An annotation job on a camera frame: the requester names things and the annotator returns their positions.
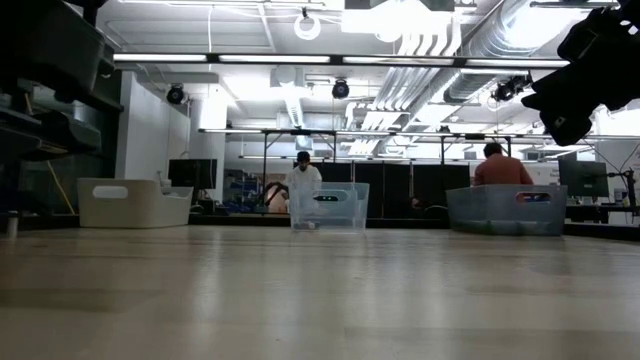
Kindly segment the grey translucent plastic bin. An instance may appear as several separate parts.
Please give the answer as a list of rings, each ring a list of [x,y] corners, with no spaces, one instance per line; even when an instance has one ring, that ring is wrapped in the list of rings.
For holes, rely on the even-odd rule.
[[[567,188],[558,185],[481,185],[446,192],[453,221],[538,221],[565,224]]]

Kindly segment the black partition panel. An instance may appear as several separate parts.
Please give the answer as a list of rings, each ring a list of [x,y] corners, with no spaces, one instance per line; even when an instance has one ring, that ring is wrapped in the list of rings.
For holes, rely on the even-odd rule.
[[[367,214],[373,219],[444,221],[446,192],[471,185],[467,165],[323,162],[319,170],[328,182],[368,184]]]

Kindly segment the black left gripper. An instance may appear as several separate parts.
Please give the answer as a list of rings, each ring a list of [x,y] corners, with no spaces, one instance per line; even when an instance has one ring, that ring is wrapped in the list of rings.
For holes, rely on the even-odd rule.
[[[96,27],[109,0],[0,0],[0,83],[41,83],[64,99],[90,95],[113,73],[113,48]],[[93,126],[50,111],[34,116],[39,133],[71,151],[101,148]]]

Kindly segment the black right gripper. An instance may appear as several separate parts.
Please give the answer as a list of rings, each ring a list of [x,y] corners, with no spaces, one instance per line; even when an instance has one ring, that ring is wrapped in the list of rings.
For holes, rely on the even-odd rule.
[[[617,2],[617,7],[594,8],[585,17],[600,21],[601,40],[595,62],[569,62],[563,69],[568,81],[536,81],[531,86],[533,93],[521,100],[525,107],[540,112],[547,133],[557,145],[574,145],[586,136],[598,104],[621,108],[640,98],[640,0]],[[596,103],[566,100],[568,84]]]

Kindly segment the clear plastic bin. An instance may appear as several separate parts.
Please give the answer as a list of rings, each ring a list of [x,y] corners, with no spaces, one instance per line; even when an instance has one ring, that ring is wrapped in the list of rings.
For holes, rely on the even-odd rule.
[[[367,183],[322,182],[289,187],[291,228],[300,231],[366,229]]]

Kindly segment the black monitor on arm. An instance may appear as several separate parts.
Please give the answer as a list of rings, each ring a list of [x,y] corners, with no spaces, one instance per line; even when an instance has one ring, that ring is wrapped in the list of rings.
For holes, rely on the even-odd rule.
[[[608,197],[608,173],[605,163],[559,160],[560,184],[572,197]]]

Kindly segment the person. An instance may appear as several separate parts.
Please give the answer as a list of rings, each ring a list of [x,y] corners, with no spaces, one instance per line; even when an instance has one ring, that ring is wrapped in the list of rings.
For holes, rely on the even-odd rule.
[[[519,159],[504,156],[499,143],[488,143],[485,160],[476,167],[473,184],[481,185],[533,185],[534,182]]]
[[[322,175],[311,164],[311,156],[307,151],[297,153],[297,166],[286,175],[285,185],[291,215],[302,215],[315,206],[314,197],[321,189]]]

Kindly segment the long ceiling light bar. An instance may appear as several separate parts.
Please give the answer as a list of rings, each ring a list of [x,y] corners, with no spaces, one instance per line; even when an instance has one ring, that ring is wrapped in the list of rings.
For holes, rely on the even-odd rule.
[[[364,56],[292,54],[216,54],[216,53],[119,53],[116,64],[233,64],[233,65],[327,65],[373,67],[429,67],[460,69],[537,69],[555,70],[569,64],[562,59],[461,57],[461,56]]]

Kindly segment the white opaque plastic bin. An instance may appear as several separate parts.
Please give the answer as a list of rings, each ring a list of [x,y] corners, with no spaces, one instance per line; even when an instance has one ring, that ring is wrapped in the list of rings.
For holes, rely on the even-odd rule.
[[[152,180],[80,178],[80,226],[152,229],[188,224],[193,187],[161,187]]]

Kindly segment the black metal gantry frame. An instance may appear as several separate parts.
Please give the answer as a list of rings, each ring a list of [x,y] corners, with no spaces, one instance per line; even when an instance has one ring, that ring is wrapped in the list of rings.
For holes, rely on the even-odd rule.
[[[446,132],[397,132],[397,131],[347,131],[347,130],[320,130],[320,129],[206,129],[199,128],[199,133],[207,134],[261,134],[268,137],[271,134],[291,135],[291,136],[312,136],[327,135],[334,138],[333,146],[337,144],[337,138],[340,136],[361,136],[361,137],[416,137],[416,138],[463,138],[465,140],[486,140],[486,139],[504,139],[511,144],[514,138],[523,138],[522,134],[485,134],[485,133],[446,133]]]

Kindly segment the black monitor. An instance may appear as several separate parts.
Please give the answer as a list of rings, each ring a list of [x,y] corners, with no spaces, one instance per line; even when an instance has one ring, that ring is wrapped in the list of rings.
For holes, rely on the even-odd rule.
[[[211,189],[216,186],[216,159],[172,159],[168,179],[174,187]]]

